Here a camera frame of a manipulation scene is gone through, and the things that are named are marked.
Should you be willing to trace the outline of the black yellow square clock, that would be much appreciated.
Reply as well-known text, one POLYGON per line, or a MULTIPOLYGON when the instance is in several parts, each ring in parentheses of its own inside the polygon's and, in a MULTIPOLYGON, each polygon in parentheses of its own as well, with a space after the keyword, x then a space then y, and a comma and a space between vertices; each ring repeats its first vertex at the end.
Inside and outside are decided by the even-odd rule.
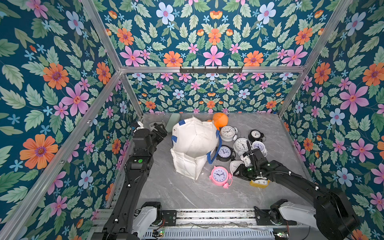
POLYGON ((270 181, 264 177, 257 177, 255 180, 250 181, 250 185, 255 188, 265 189, 269 186, 270 181))

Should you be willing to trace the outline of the white twin-bell alarm clock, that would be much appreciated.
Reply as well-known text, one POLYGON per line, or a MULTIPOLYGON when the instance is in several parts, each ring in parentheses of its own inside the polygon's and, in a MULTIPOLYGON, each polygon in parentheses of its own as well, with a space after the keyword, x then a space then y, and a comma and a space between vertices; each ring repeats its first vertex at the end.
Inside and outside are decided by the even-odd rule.
POLYGON ((268 154, 266 146, 264 145, 264 143, 262 143, 260 141, 254 141, 252 143, 252 150, 254 150, 254 149, 259 149, 262 152, 262 154, 264 155, 264 157, 266 157, 268 154))

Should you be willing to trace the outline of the small white square clock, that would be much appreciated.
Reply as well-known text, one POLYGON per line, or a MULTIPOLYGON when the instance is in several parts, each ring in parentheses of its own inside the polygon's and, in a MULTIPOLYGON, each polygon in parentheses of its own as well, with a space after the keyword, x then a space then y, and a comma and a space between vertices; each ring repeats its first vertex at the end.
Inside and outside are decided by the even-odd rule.
POLYGON ((238 167, 240 165, 243 165, 244 162, 243 161, 231 161, 230 163, 230 172, 231 174, 233 175, 235 173, 235 171, 238 169, 238 167))

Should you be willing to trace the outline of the small black alarm clock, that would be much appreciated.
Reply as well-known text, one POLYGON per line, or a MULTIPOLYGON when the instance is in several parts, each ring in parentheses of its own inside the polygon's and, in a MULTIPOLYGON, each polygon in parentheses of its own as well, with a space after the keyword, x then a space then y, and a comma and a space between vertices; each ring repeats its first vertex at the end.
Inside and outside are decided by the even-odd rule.
POLYGON ((250 133, 248 134, 248 139, 250 142, 256 142, 256 141, 263 142, 264 138, 265 138, 265 135, 261 131, 256 129, 251 130, 250 133))

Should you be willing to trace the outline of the black purple-face alarm clock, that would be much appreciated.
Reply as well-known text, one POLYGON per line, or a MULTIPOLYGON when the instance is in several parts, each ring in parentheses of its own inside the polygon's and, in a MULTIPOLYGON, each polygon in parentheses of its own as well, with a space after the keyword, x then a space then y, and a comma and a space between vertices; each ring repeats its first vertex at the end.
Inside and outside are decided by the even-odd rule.
POLYGON ((231 162, 236 159, 235 151, 229 146, 222 145, 218 149, 217 160, 220 162, 231 162))

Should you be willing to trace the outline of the pink alarm clock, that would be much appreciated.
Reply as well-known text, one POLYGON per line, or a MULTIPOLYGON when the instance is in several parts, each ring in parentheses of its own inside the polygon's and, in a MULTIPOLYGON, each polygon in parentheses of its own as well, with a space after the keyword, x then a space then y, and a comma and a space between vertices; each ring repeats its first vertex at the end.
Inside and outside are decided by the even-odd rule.
POLYGON ((232 185, 233 175, 224 167, 214 166, 209 179, 214 185, 228 189, 232 185))

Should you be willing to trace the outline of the silver twin-bell alarm clock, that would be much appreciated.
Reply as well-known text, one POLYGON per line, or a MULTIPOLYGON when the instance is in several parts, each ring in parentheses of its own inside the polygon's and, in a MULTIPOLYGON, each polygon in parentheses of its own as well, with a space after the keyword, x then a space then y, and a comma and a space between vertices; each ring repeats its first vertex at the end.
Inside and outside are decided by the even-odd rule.
POLYGON ((224 126, 220 130, 222 141, 226 143, 236 141, 239 137, 238 133, 238 128, 232 126, 224 126))

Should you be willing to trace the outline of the white canvas tote bag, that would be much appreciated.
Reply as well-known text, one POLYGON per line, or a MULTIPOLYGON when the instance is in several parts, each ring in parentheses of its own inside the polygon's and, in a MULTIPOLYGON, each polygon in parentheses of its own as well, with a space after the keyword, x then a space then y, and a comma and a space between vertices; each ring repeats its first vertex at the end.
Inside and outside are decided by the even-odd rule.
POLYGON ((213 122, 195 117, 179 121, 172 130, 171 155, 177 173, 198 180, 206 163, 212 164, 222 146, 220 132, 213 122))

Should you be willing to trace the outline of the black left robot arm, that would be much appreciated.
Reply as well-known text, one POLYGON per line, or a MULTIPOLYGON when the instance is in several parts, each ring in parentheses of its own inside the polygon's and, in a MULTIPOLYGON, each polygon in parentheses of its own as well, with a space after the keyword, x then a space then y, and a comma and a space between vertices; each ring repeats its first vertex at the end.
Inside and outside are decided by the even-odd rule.
POLYGON ((154 123, 152 130, 144 128, 141 122, 134 123, 134 127, 134 148, 124 165, 124 185, 110 218, 100 233, 93 234, 93 240, 140 240, 153 223, 162 221, 159 202, 144 204, 137 216, 135 212, 154 163, 157 145, 168 132, 158 123, 154 123))

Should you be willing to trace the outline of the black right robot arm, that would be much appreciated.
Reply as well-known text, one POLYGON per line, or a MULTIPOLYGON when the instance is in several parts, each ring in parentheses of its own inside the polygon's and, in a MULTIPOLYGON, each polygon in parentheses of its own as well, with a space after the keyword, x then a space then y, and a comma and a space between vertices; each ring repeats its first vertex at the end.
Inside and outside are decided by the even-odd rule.
POLYGON ((268 161, 259 149, 244 153, 251 162, 243 162, 233 174, 242 180, 256 183, 271 181, 291 190, 310 206, 281 199, 270 206, 268 218, 274 225, 293 221, 318 229, 328 240, 343 240, 361 224, 351 202, 340 189, 319 186, 296 174, 278 161, 268 161))

